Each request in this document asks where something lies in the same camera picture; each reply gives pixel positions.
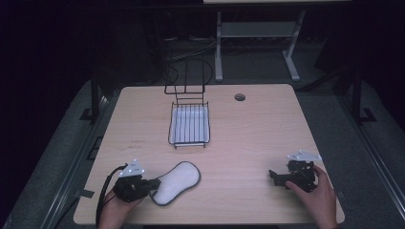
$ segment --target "white pad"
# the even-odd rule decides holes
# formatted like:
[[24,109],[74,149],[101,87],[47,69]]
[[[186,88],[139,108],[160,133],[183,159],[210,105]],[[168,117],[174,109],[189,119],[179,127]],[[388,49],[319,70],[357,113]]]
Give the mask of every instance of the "white pad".
[[201,174],[194,164],[183,161],[158,179],[161,182],[159,189],[152,190],[149,196],[158,206],[166,206],[181,193],[196,186],[200,182]]

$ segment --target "human hand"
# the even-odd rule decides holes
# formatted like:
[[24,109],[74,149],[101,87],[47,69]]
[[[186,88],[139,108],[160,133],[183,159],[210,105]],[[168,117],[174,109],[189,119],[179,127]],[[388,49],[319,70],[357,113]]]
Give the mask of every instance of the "human hand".
[[318,175],[318,186],[312,192],[305,192],[291,181],[287,181],[286,186],[304,202],[319,229],[337,228],[336,194],[331,188],[328,175],[316,165],[313,169]]
[[98,229],[119,229],[124,224],[129,212],[138,206],[143,198],[132,202],[125,202],[116,197],[111,190],[104,198]]

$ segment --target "metal frame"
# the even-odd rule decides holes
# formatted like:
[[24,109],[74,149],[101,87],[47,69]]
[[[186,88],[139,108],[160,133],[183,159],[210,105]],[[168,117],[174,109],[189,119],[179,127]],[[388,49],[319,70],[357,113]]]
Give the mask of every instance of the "metal frame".
[[350,105],[350,102],[347,101],[343,96],[338,96],[338,101],[343,107],[343,111],[345,112],[346,116],[349,118],[351,125],[356,130],[358,136],[363,141],[364,146],[367,149],[367,153],[369,154],[370,160],[378,173],[378,176],[381,179],[384,187],[386,188],[387,192],[389,193],[391,199],[393,200],[396,209],[398,210],[399,214],[405,220],[405,194],[402,189],[399,187],[398,183],[396,182],[394,176],[392,175],[390,169],[385,164],[383,158],[381,157],[381,153],[378,152],[376,147],[373,144],[373,141],[370,139],[367,132],[362,127],[361,123],[359,123],[359,116],[353,114],[353,106]]
[[215,80],[224,80],[223,64],[221,58],[221,43],[223,37],[290,37],[291,43],[288,49],[283,51],[289,74],[293,81],[299,81],[295,65],[292,61],[292,53],[301,30],[305,17],[305,10],[301,10],[295,22],[250,22],[250,23],[225,23],[222,22],[221,12],[218,12],[217,20],[217,50],[215,52]]
[[204,69],[202,63],[202,85],[199,90],[187,88],[188,59],[185,59],[183,82],[177,77],[174,81],[166,77],[164,93],[174,95],[172,103],[168,141],[176,149],[178,146],[203,146],[209,142],[209,111],[208,102],[204,101],[205,93]]

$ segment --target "black cable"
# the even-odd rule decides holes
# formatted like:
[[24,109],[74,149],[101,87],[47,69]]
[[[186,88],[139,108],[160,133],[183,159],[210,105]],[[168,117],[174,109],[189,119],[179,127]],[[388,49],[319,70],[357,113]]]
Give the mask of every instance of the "black cable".
[[[209,75],[208,80],[204,82],[204,85],[209,84],[209,82],[211,81],[211,79],[212,79],[213,76],[214,76],[214,69],[212,68],[211,64],[209,64],[208,61],[203,60],[203,59],[199,59],[199,58],[187,58],[186,60],[202,61],[203,64],[205,64],[205,65],[208,66],[209,70],[211,71],[211,74]],[[181,62],[181,61],[185,61],[185,60],[178,60],[178,61],[174,61],[173,63],[178,63],[178,62]],[[171,68],[172,70],[174,70],[177,75],[176,75],[175,80],[172,80],[172,81],[170,82],[170,84],[167,84],[167,86],[172,85],[174,82],[176,82],[177,78],[179,77],[179,72],[177,71],[176,68],[174,68],[174,67],[172,67],[172,66],[169,66],[169,68]]]
[[182,55],[178,55],[175,57],[170,57],[170,58],[166,58],[166,60],[172,60],[172,61],[181,61],[183,59],[186,59],[190,56],[195,56],[195,55],[199,55],[199,54],[204,54],[207,53],[208,51],[212,51],[215,50],[215,42],[213,42],[211,45],[209,45],[208,47],[196,50],[196,51],[192,51],[186,54],[182,54]]
[[[173,70],[173,72],[175,72],[175,74],[176,74],[176,77],[175,77],[174,79],[172,79],[172,78],[170,77],[170,70]],[[166,85],[166,86],[170,86],[170,85],[172,85],[173,83],[175,83],[175,82],[178,80],[178,78],[179,78],[179,72],[178,72],[178,70],[177,70],[176,68],[174,68],[173,66],[168,66],[168,67],[167,67],[167,73],[164,74],[163,77],[164,77],[165,85]]]
[[105,203],[102,206],[107,205],[108,202],[110,202],[113,198],[115,198],[117,196],[117,194],[114,194],[111,198],[109,198],[107,201],[105,201]]
[[100,217],[101,217],[101,212],[102,212],[102,209],[103,209],[103,207],[105,205],[104,204],[104,198],[105,198],[105,194],[107,192],[108,185],[110,184],[110,180],[118,170],[124,170],[125,167],[127,167],[127,166],[128,166],[128,164],[125,164],[123,166],[119,166],[109,176],[107,176],[107,178],[105,179],[104,185],[103,185],[103,187],[101,189],[100,197],[98,198],[98,204],[97,204],[97,209],[96,209],[96,228],[98,228],[98,224],[99,224]]

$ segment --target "black controller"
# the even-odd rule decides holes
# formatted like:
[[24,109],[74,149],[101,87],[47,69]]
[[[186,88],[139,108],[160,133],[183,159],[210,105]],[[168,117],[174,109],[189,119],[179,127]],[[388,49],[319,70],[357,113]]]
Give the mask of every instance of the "black controller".
[[307,163],[306,161],[291,160],[287,166],[289,174],[286,175],[278,175],[271,170],[268,171],[270,177],[274,180],[275,186],[283,186],[288,189],[286,182],[289,180],[307,193],[312,192],[316,188],[316,185],[313,183],[315,181],[313,161]]
[[132,202],[148,196],[152,190],[160,187],[158,179],[142,179],[142,175],[120,177],[113,190],[117,197],[125,202]]

